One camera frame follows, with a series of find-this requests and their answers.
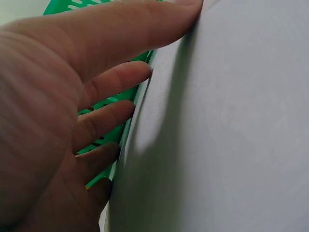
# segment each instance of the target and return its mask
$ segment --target green plastic basket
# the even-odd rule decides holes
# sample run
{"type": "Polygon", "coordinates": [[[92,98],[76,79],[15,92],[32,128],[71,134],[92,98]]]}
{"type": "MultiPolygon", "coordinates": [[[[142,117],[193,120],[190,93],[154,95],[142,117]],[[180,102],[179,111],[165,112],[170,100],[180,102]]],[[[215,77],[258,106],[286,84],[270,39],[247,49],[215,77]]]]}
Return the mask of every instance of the green plastic basket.
{"type": "MultiPolygon", "coordinates": [[[[74,9],[77,9],[77,8],[82,8],[82,7],[96,5],[96,4],[100,4],[100,3],[106,3],[106,2],[110,2],[110,1],[109,0],[51,0],[51,2],[49,3],[49,5],[46,8],[44,14],[45,15],[51,15],[51,14],[56,14],[56,13],[60,13],[60,12],[64,12],[64,11],[74,10],[74,9]]],[[[145,53],[139,55],[138,57],[134,58],[133,60],[141,60],[141,61],[145,61],[145,62],[148,63],[151,54],[152,54],[152,51],[145,52],[145,53]]],[[[99,109],[99,108],[101,108],[105,105],[108,105],[108,104],[113,103],[113,102],[117,102],[119,100],[124,100],[124,99],[134,100],[137,88],[138,87],[134,87],[134,88],[129,89],[129,90],[123,92],[123,93],[117,94],[113,97],[110,97],[106,100],[103,100],[103,101],[93,105],[92,107],[90,107],[88,109],[82,110],[81,112],[79,112],[79,115],[87,114],[87,113],[89,113],[93,110],[99,109]]],[[[99,138],[98,140],[93,142],[88,147],[79,151],[78,154],[88,152],[88,151],[90,151],[90,150],[92,150],[92,149],[94,149],[94,148],[96,148],[100,145],[103,145],[107,142],[120,142],[122,134],[123,134],[123,130],[124,130],[124,125],[120,125],[120,126],[114,128],[112,131],[110,131],[109,133],[104,135],[104,137],[99,138]]],[[[98,179],[100,179],[102,177],[109,177],[110,172],[111,172],[111,168],[112,167],[109,167],[108,169],[104,170],[100,175],[98,175],[94,180],[92,180],[87,186],[91,186],[93,183],[95,183],[98,179]]]]}

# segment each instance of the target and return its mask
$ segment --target hand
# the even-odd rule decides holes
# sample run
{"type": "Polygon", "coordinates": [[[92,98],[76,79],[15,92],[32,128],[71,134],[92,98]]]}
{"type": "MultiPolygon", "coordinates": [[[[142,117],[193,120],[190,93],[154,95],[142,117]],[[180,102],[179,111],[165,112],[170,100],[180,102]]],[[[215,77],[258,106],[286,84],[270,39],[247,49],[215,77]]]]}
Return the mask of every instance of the hand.
{"type": "Polygon", "coordinates": [[[134,106],[77,112],[149,77],[147,64],[121,63],[185,34],[202,4],[182,1],[114,2],[0,29],[0,226],[99,231],[111,183],[89,190],[85,183],[117,159],[118,146],[74,154],[126,121],[134,106]]]}

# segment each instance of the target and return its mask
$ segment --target fingernail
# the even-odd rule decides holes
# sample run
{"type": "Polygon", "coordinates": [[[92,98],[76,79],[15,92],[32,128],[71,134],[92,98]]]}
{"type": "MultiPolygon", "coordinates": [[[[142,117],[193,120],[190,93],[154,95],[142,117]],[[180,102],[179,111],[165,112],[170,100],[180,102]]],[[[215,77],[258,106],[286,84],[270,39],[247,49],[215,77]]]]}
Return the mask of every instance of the fingernail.
{"type": "Polygon", "coordinates": [[[198,2],[202,2],[202,0],[165,0],[165,2],[188,6],[188,5],[196,4],[198,2]]]}

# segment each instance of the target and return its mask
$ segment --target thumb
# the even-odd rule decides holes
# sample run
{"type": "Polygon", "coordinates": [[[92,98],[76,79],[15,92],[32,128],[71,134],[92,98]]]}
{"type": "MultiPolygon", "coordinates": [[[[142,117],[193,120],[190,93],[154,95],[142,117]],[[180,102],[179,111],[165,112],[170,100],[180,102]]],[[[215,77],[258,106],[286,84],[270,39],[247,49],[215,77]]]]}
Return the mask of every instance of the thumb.
{"type": "Polygon", "coordinates": [[[2,29],[31,37],[61,56],[83,81],[182,37],[202,0],[110,2],[21,20],[2,29]]]}

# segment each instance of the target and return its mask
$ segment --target white wall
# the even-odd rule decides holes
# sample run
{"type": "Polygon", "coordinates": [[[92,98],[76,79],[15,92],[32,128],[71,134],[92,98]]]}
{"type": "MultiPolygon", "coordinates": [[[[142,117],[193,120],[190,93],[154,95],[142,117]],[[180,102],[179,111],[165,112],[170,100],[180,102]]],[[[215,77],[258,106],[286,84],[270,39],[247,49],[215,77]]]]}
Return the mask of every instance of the white wall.
{"type": "Polygon", "coordinates": [[[9,21],[42,15],[49,0],[0,0],[0,25],[9,21]]]}
{"type": "Polygon", "coordinates": [[[309,231],[308,16],[307,0],[221,0],[157,52],[110,232],[309,231]]]}

